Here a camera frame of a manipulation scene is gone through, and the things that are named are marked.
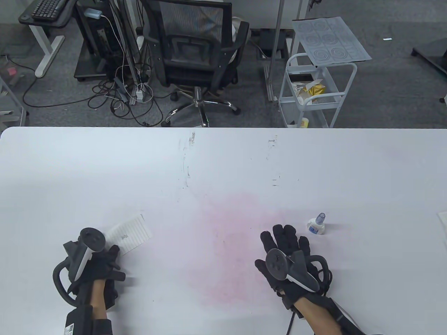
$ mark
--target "cart wheel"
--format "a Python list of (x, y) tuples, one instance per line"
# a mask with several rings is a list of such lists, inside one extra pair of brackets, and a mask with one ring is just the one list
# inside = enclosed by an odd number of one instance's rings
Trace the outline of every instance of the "cart wheel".
[(178, 92), (172, 92), (169, 98), (171, 99), (171, 101), (178, 101)]

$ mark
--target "white wall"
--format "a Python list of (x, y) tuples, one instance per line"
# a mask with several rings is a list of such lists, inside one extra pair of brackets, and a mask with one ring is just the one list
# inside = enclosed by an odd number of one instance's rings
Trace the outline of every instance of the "white wall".
[(19, 15), (33, 0), (0, 0), (0, 23), (19, 23)]
[[(139, 0), (127, 0), (135, 5)], [(274, 28), (278, 17), (279, 0), (224, 0), (233, 4), (233, 15), (250, 24), (251, 29)], [(298, 14), (299, 0), (286, 0), (281, 28), (292, 29)]]

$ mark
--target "black keyboard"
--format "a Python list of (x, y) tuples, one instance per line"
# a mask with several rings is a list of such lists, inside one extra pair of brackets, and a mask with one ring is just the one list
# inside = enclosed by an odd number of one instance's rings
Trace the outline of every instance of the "black keyboard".
[(56, 21), (67, 0), (40, 0), (31, 13), (35, 20)]

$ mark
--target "forearm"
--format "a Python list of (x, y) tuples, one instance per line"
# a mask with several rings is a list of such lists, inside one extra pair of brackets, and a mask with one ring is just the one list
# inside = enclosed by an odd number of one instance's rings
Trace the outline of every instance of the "forearm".
[(104, 286), (104, 280), (93, 282), (92, 297), (90, 299), (90, 304), (93, 307), (93, 320), (107, 319), (104, 302)]
[(325, 308), (306, 298), (299, 299), (294, 306), (304, 316), (315, 335), (342, 335), (339, 324)]

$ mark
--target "blue bottle cap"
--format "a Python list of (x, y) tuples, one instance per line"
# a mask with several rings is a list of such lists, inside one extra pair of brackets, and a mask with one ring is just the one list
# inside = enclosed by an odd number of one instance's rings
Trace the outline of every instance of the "blue bottle cap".
[(326, 214), (320, 213), (320, 215), (318, 215), (318, 217), (315, 219), (315, 223), (317, 225), (322, 225), (325, 218), (326, 218)]

